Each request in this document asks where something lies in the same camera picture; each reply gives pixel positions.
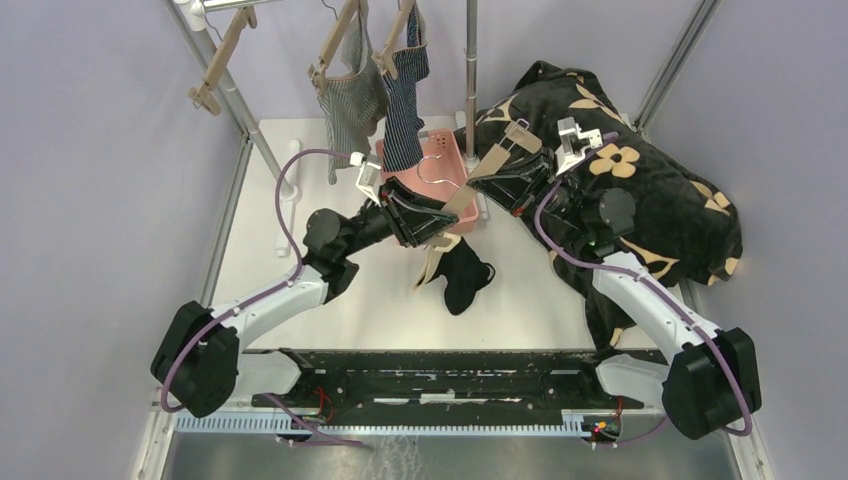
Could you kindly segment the empty wooden clip hanger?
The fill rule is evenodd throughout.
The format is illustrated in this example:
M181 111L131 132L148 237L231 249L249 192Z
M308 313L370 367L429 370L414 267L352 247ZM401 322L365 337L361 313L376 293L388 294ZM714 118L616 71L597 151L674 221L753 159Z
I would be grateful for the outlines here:
M207 30L207 7L211 10L217 7L236 8L229 27L218 43L215 43ZM196 107L217 116L221 113L222 107L214 92L221 82L224 82L226 88L231 88L233 85L228 63L238 45L242 31L247 27L252 29L257 27L255 8L240 1L182 1L180 10L189 25L191 39L196 42L206 65L201 84L198 87L191 87L188 97Z

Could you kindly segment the navy striped underwear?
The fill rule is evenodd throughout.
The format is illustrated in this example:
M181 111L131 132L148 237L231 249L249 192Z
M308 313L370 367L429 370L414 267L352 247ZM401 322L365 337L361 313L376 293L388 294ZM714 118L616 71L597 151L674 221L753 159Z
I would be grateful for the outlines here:
M389 100L383 144L387 173L413 168L423 157L418 133L424 121L418 115L417 84L430 73L425 31L424 19L414 5L406 24L406 47L392 55L397 77L383 75Z

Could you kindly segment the black underwear beige waistband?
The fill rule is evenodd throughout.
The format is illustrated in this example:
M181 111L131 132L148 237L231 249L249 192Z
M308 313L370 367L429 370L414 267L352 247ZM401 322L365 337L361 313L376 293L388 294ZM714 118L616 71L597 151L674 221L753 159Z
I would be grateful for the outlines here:
M419 278L412 289L446 279L443 292L445 306L451 315L458 316L473 303L476 294L488 286L496 275L494 266L483 262L463 237L450 250L427 250Z

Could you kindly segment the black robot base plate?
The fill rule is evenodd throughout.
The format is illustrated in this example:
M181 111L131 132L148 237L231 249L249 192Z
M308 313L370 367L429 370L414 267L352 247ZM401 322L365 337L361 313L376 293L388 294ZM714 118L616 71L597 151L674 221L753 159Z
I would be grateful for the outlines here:
M301 376L277 399L329 426L554 425L564 410L642 408L590 377L588 350L288 350Z

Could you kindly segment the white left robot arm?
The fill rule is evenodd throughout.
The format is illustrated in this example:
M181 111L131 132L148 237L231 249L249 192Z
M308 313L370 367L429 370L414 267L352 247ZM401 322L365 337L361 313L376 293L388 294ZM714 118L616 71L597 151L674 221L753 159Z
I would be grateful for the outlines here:
M177 310L150 366L161 384L161 407L197 418L212 414L245 377L241 359L256 339L348 289L359 271L350 256L390 237L404 247L419 247L458 220L441 202L395 181L352 217L328 208L314 211L306 223L306 250L296 254L283 279L245 299L217 307L190 301Z

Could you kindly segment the right aluminium frame post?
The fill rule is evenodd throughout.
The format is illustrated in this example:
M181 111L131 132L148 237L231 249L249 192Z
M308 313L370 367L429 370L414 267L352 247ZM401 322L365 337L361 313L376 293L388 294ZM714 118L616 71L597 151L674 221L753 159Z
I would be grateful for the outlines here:
M720 5L720 0L700 0L695 3L690 16L643 98L633 121L635 130L640 135L644 135L651 125L664 99Z

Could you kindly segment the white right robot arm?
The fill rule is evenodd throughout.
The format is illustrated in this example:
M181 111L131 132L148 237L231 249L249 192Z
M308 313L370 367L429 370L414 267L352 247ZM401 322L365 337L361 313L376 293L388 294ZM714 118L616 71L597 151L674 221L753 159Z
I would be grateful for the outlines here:
M616 396L661 409L685 437L723 430L748 436L762 406L753 339L725 330L687 307L616 242L634 227L635 201L621 188L587 192L551 154L537 153L498 172L472 173L467 186L515 217L532 219L543 245L591 276L591 286L646 333L665 364L617 353L577 384L581 400L603 407Z

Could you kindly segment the right metal rack pole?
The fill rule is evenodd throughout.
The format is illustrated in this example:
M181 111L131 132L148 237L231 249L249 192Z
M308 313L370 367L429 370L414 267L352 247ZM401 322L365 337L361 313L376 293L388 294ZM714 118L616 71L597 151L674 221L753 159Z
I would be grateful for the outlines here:
M478 162L475 152L475 113L477 99L478 1L466 1L466 106L465 163L471 169Z

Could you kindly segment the left aluminium frame rail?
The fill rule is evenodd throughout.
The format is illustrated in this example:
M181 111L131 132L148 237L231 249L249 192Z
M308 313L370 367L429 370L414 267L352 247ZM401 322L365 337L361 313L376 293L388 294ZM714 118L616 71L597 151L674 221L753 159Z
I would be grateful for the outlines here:
M212 245L211 257L200 295L200 303L203 305L209 305L214 299L253 146L253 140L249 136L244 135L241 139L233 178L227 190L226 202Z

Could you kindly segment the grey striped underwear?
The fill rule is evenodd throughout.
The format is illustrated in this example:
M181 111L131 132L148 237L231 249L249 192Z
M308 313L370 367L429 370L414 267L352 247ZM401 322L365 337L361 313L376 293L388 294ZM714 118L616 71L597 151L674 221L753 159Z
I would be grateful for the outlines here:
M327 69L326 91L316 92L325 116L328 148L345 155L371 151L369 138L388 111L382 74L372 59L368 13L366 3L353 17Z

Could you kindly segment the pink plastic basket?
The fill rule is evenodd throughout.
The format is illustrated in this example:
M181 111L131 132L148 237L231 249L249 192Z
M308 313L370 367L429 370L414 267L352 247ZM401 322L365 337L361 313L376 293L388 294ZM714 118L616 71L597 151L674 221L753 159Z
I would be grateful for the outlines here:
M444 203L468 177L454 133L450 129L420 132L419 144L424 156L419 167L394 173L383 171L382 177L397 177L411 192Z

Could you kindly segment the black floral blanket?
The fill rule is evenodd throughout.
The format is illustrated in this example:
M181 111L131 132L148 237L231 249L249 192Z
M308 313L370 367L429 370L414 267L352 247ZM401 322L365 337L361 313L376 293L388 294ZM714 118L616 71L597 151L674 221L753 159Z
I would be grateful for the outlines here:
M508 96L477 111L475 149L484 155L510 122L525 120L545 148L556 150L557 122L568 117L582 130L617 135L565 182L587 193L621 188L633 197L635 229L616 246L633 252L666 287L682 279L729 280L743 253L737 209L713 183L634 132L593 72L536 61Z

